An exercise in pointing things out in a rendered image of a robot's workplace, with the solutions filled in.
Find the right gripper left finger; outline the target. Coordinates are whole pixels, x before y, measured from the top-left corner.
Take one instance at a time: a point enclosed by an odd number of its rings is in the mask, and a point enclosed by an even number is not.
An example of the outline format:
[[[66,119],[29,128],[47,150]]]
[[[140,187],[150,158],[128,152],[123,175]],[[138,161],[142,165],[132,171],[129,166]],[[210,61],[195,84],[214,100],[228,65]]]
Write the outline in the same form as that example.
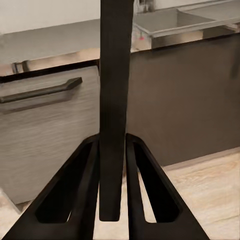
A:
[[[93,240],[100,133],[84,139],[1,240]]]

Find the poster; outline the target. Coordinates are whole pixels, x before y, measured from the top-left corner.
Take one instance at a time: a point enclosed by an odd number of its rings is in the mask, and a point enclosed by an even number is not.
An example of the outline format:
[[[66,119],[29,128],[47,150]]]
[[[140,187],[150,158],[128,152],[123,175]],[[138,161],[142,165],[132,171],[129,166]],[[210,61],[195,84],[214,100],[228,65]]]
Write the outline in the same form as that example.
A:
[[[99,220],[118,222],[134,0],[100,0]]]

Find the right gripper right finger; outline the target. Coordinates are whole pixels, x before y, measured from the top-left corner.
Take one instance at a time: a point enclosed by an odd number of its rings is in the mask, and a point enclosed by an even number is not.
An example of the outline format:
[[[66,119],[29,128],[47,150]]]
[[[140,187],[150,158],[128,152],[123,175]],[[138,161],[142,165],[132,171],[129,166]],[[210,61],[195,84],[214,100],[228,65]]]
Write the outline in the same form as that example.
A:
[[[129,240],[210,240],[148,146],[125,134]],[[145,219],[139,167],[156,223]]]

